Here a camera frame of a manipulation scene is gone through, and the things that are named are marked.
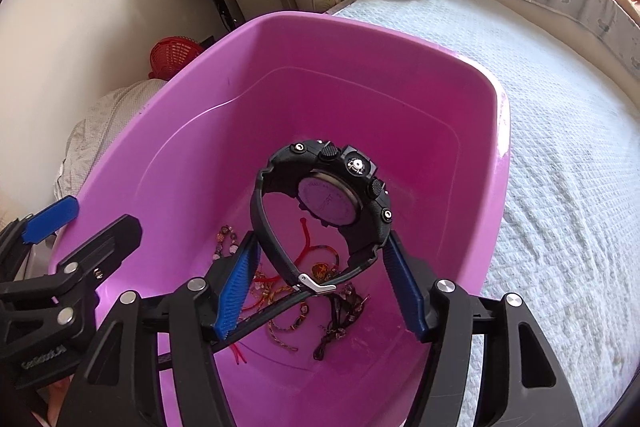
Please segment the left hand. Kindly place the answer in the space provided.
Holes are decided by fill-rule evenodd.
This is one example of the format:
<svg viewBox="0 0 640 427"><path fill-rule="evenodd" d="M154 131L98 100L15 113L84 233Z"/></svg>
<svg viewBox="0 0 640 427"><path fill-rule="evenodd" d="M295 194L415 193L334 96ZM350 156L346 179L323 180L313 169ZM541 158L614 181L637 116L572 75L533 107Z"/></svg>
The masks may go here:
<svg viewBox="0 0 640 427"><path fill-rule="evenodd" d="M20 390L18 396L24 402L24 412L15 425L56 427L72 380L68 376L39 390Z"/></svg>

